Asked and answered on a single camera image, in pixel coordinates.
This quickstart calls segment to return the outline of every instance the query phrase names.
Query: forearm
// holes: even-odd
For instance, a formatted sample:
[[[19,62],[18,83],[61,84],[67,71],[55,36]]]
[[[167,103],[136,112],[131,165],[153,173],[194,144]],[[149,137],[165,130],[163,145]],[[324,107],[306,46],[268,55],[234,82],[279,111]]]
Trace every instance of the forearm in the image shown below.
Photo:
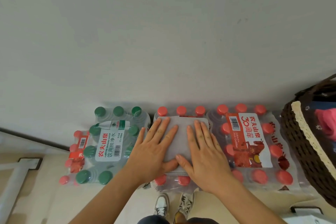
[[[139,185],[123,168],[69,224],[114,223]]]
[[[216,196],[240,224],[285,223],[234,178],[230,177]]]

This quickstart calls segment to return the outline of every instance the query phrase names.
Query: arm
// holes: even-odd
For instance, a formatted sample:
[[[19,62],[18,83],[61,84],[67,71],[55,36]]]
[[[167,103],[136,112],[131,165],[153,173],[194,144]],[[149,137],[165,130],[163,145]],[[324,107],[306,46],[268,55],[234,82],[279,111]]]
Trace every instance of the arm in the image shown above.
[[[114,223],[138,186],[177,168],[176,159],[163,162],[166,150],[178,130],[178,126],[175,125],[160,142],[169,122],[170,118],[167,118],[160,125],[161,119],[157,119],[145,140],[145,128],[141,129],[124,168],[69,224]]]
[[[206,125],[196,120],[195,132],[199,147],[188,126],[193,166],[183,156],[176,156],[190,178],[204,191],[214,194],[241,224],[285,223],[233,177],[216,137],[209,133]]]

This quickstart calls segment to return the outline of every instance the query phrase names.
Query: basket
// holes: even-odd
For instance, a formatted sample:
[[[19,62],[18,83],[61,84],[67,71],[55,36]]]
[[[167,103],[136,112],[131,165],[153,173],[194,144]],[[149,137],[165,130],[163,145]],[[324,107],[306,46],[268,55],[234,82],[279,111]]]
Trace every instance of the basket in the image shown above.
[[[332,141],[321,130],[310,103],[336,102],[336,74],[301,90],[281,113],[281,126],[309,183],[336,207],[336,153]]]

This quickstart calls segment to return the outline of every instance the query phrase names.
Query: dark pants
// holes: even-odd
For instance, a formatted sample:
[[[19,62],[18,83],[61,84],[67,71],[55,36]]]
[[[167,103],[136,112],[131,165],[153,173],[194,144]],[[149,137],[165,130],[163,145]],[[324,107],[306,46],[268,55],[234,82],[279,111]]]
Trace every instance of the dark pants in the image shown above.
[[[201,224],[218,224],[216,221],[207,218],[191,218],[187,223],[201,223]],[[150,215],[142,218],[138,224],[169,224],[169,222],[161,215]]]

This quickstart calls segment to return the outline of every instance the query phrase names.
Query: sneaker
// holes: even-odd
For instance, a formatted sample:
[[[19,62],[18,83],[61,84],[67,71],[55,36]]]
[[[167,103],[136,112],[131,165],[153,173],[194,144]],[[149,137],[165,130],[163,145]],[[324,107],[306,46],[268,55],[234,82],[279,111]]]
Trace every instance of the sneaker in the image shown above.
[[[178,211],[185,216],[186,220],[188,219],[188,215],[194,205],[194,201],[195,201],[195,193],[193,193],[192,195],[183,193],[181,196]]]
[[[166,218],[169,211],[169,197],[166,193],[162,193],[158,196],[155,208],[154,208],[154,215],[161,215],[162,217]]]

